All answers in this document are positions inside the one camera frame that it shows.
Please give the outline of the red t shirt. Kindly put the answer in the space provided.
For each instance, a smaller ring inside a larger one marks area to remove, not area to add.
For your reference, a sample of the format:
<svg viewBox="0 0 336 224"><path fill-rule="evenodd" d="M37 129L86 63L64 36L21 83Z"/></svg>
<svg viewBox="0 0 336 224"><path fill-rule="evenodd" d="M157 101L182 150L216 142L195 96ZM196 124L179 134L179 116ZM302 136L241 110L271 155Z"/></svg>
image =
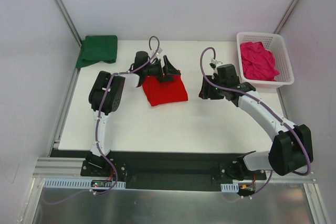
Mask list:
<svg viewBox="0 0 336 224"><path fill-rule="evenodd" d="M160 82L154 76L146 77L142 88L152 107L188 101L188 94L181 76L172 77L173 80L168 82Z"/></svg>

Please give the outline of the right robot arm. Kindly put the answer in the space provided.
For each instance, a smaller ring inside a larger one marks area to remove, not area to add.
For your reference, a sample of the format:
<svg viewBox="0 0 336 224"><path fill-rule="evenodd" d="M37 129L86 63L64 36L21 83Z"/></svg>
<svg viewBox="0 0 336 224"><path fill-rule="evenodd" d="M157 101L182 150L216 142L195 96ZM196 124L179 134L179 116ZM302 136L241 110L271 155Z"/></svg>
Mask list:
<svg viewBox="0 0 336 224"><path fill-rule="evenodd" d="M268 106L249 82L240 82L233 64L211 63L212 75L203 75L199 97L203 100L226 99L250 115L267 133L269 151L251 151L236 161L236 174L248 179L256 170L270 170L280 176L294 173L306 176L313 161L310 129L297 125Z"/></svg>

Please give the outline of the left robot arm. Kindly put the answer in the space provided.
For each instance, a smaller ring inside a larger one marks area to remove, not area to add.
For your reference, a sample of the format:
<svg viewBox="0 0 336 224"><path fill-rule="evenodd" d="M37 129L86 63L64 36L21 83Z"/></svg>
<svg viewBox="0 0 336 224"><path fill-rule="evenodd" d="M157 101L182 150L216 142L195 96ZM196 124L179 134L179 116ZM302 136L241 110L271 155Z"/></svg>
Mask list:
<svg viewBox="0 0 336 224"><path fill-rule="evenodd" d="M120 105L127 77L135 78L135 87L142 87L151 106L187 101L187 93L181 80L181 72L168 60L158 58L160 50L147 53L138 51L130 69L126 72L100 71L89 93L95 128L94 141L86 157L99 176L111 171L107 156L111 151L110 122Z"/></svg>

